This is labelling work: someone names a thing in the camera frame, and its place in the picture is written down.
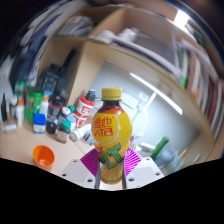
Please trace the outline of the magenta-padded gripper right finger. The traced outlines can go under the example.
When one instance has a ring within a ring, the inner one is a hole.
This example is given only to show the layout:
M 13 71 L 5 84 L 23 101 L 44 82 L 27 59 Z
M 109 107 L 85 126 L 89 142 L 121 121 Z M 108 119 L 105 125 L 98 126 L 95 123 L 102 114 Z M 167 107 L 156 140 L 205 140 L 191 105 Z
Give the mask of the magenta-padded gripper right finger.
M 122 187 L 134 189 L 163 178 L 162 171 L 151 157 L 142 157 L 137 151 L 128 148 L 123 160 Z

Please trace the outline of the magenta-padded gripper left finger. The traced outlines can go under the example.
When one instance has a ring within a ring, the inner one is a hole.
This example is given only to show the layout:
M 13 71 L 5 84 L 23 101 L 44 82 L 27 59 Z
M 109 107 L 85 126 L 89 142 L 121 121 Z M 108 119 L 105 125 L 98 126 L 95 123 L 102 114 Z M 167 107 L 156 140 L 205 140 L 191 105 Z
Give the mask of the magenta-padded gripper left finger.
M 96 149 L 92 149 L 81 159 L 72 159 L 60 176 L 84 188 L 100 187 L 100 163 Z

